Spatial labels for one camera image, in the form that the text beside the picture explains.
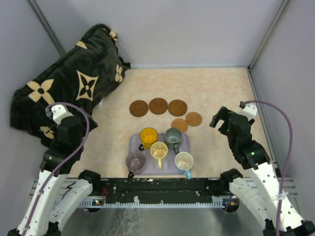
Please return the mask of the light brown coaster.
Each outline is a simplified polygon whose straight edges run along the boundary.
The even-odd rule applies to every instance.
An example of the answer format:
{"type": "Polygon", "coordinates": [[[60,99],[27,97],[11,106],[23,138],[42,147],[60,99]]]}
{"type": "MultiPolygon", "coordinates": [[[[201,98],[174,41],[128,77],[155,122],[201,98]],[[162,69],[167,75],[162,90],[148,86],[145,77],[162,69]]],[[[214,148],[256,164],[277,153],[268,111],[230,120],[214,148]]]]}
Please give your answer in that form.
{"type": "Polygon", "coordinates": [[[196,127],[202,123],[202,116],[197,112],[190,112],[185,118],[188,125],[196,127]]]}
{"type": "Polygon", "coordinates": [[[171,122],[171,127],[177,128],[182,133],[185,133],[188,129],[188,123],[182,118],[177,118],[171,122]]]}

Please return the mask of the dark brown coaster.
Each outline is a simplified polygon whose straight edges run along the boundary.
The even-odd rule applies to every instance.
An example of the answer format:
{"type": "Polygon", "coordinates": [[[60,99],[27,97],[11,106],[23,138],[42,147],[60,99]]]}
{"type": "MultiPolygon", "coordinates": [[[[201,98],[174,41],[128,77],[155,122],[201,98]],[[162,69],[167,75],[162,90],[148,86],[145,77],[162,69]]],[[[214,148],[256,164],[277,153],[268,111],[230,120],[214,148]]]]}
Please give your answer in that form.
{"type": "Polygon", "coordinates": [[[161,115],[168,110],[168,103],[163,98],[154,98],[149,103],[149,110],[156,115],[161,115]]]}
{"type": "Polygon", "coordinates": [[[180,117],[186,114],[187,104],[180,99],[175,99],[168,104],[169,113],[175,117],[180,117]]]}
{"type": "Polygon", "coordinates": [[[129,107],[129,112],[134,117],[142,117],[144,116],[149,110],[148,104],[143,100],[136,100],[131,103],[129,107]]]}

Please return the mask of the yellow glass mug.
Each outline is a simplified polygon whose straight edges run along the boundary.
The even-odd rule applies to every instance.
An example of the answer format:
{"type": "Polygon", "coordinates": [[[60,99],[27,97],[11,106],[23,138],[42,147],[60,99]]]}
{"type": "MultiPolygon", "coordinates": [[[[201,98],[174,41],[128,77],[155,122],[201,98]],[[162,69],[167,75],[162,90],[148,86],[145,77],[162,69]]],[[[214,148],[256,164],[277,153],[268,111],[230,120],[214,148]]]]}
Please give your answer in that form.
{"type": "Polygon", "coordinates": [[[151,146],[158,140],[158,133],[155,129],[147,127],[140,132],[139,137],[141,144],[138,149],[143,151],[145,149],[150,149],[151,146]]]}

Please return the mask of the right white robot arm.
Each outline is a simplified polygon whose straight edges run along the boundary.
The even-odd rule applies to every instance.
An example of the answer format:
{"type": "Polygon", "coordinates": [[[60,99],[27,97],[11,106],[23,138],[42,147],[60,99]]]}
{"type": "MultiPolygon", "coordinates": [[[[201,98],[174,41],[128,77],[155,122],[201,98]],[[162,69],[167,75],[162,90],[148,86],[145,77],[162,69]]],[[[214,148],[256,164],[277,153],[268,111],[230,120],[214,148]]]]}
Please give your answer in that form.
{"type": "Polygon", "coordinates": [[[231,169],[220,175],[220,190],[240,199],[260,223],[265,236],[310,236],[315,232],[314,223],[294,208],[284,191],[284,180],[277,179],[265,148],[252,138],[257,103],[240,102],[237,113],[222,106],[212,118],[212,128],[223,121],[219,132],[227,137],[235,160],[258,188],[254,191],[238,170],[231,169]]]}

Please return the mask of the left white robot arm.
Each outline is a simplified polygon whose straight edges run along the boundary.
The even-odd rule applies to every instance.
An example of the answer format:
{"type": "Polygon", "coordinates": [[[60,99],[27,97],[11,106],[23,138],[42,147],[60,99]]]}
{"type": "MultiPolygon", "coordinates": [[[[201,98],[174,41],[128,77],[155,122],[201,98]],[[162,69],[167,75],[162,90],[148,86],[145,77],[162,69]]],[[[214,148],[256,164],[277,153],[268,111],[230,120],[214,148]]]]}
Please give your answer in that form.
{"type": "Polygon", "coordinates": [[[26,214],[9,236],[60,236],[83,200],[102,191],[100,174],[84,170],[58,205],[55,200],[72,166],[80,160],[93,119],[81,108],[56,102],[45,108],[57,125],[57,135],[44,153],[38,183],[26,214]]]}

